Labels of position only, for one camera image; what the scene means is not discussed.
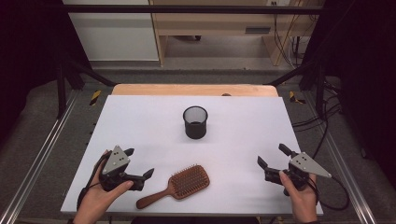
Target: black curtain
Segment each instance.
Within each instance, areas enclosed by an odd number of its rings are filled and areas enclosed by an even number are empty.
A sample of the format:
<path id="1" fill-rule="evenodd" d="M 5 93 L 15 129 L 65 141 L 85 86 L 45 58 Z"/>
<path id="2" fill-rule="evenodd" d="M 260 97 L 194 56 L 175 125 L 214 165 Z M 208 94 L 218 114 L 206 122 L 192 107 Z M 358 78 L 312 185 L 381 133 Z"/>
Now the black curtain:
<path id="1" fill-rule="evenodd" d="M 316 31 L 334 22 L 319 19 Z M 326 76 L 340 77 L 341 102 L 362 151 L 378 162 L 396 188 L 396 1 L 355 1 L 336 32 L 338 38 L 323 52 Z M 324 36 L 312 35 L 307 60 Z"/>
<path id="2" fill-rule="evenodd" d="M 0 3 L 0 141 L 12 129 L 29 91 L 56 79 L 64 55 L 91 68 L 67 13 L 43 4 L 62 0 L 2 0 Z M 77 75 L 78 71 L 65 69 Z"/>

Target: white table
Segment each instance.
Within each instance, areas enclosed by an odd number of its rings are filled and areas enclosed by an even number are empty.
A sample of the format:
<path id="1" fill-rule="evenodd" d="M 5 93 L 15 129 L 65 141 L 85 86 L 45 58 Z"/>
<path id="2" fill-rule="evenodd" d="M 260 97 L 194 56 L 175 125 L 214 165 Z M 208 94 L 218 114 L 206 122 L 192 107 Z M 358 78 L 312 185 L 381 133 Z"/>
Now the white table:
<path id="1" fill-rule="evenodd" d="M 207 134 L 192 140 L 184 133 L 182 113 L 191 105 L 208 112 Z M 283 187 L 266 182 L 257 164 L 261 156 L 272 168 L 285 169 L 283 143 L 299 152 L 280 97 L 110 95 L 91 142 L 61 209 L 75 213 L 78 195 L 92 167 L 106 149 L 133 147 L 126 173 L 142 175 L 155 168 L 142 191 L 128 191 L 107 210 L 128 216 L 273 216 L 291 214 Z M 202 165 L 210 185 L 177 201 L 165 197 L 139 210 L 135 202 L 166 188 L 169 177 L 194 164 Z M 319 215 L 323 211 L 318 205 Z"/>

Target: human hand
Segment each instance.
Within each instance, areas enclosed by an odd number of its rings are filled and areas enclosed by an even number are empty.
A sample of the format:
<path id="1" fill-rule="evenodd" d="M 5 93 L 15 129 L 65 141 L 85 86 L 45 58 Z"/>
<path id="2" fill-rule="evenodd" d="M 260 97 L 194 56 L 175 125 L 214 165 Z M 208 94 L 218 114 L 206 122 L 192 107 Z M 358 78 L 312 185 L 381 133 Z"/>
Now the human hand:
<path id="1" fill-rule="evenodd" d="M 317 196 L 315 192 L 307 185 L 305 185 L 303 189 L 297 190 L 289 177 L 282 171 L 279 172 L 279 177 L 283 186 L 290 195 L 291 207 L 295 221 L 297 223 L 317 221 Z M 311 184 L 315 186 L 317 177 L 312 174 L 309 174 L 309 177 L 314 182 L 311 182 Z"/>
<path id="2" fill-rule="evenodd" d="M 76 216 L 73 220 L 75 224 L 91 224 L 95 223 L 105 213 L 107 208 L 118 198 L 125 193 L 133 184 L 133 181 L 126 181 L 118 185 L 113 190 L 107 192 L 99 184 L 99 174 L 102 170 L 105 161 L 97 169 L 94 178 L 90 184 L 88 192 L 79 206 Z"/>

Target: aluminum rail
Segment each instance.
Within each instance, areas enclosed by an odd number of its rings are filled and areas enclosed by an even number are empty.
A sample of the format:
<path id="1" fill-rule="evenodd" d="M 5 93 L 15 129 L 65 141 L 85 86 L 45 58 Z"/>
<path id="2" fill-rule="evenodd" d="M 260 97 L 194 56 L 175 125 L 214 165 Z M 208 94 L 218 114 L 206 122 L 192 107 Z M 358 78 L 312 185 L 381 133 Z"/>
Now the aluminum rail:
<path id="1" fill-rule="evenodd" d="M 56 141 L 58 140 L 58 137 L 62 129 L 64 128 L 64 125 L 69 118 L 69 115 L 73 110 L 73 107 L 78 97 L 79 91 L 71 92 L 68 99 L 68 107 L 66 108 L 64 115 L 61 118 L 57 119 L 52 126 L 52 130 L 50 131 L 46 141 L 38 152 L 37 157 L 35 158 L 32 166 L 30 167 L 29 172 L 23 179 L 20 187 L 18 188 L 18 191 L 15 193 L 6 210 L 0 217 L 1 224 L 13 224 L 16 221 L 18 214 L 20 213 L 24 203 L 26 202 L 27 197 L 29 196 L 29 193 L 31 192 L 35 182 L 37 181 L 38 176 L 40 175 L 48 156 L 50 155 Z"/>
<path id="2" fill-rule="evenodd" d="M 312 92 L 305 92 L 304 93 L 305 99 L 307 100 L 311 111 L 316 115 L 316 110 L 314 107 L 314 97 Z M 324 133 L 325 129 L 324 123 L 319 125 L 320 130 Z M 353 177 L 352 172 L 350 171 L 349 167 L 347 166 L 346 161 L 344 161 L 343 156 L 340 153 L 337 145 L 332 138 L 330 132 L 326 134 L 326 142 L 329 146 L 329 154 L 332 158 L 332 162 L 334 162 L 334 166 L 337 169 L 338 174 L 341 177 L 342 182 L 344 183 L 346 190 L 349 193 L 350 201 L 355 208 L 356 214 L 358 215 L 359 219 L 361 220 L 362 224 L 375 224 L 376 220 L 375 217 L 364 199 L 363 194 L 361 193 L 361 189 L 359 188 L 358 183 L 356 182 L 355 178 Z"/>

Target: hairbrush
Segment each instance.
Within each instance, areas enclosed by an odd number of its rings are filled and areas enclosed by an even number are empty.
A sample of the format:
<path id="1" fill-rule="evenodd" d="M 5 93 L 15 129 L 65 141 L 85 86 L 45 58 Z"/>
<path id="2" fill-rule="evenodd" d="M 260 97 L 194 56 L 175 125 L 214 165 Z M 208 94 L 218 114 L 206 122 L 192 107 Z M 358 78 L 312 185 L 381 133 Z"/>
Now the hairbrush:
<path id="1" fill-rule="evenodd" d="M 138 209 L 145 208 L 167 195 L 171 195 L 177 200 L 184 199 L 206 188 L 209 182 L 209 176 L 207 176 L 204 167 L 193 165 L 172 175 L 165 190 L 139 199 L 136 202 L 136 207 Z"/>

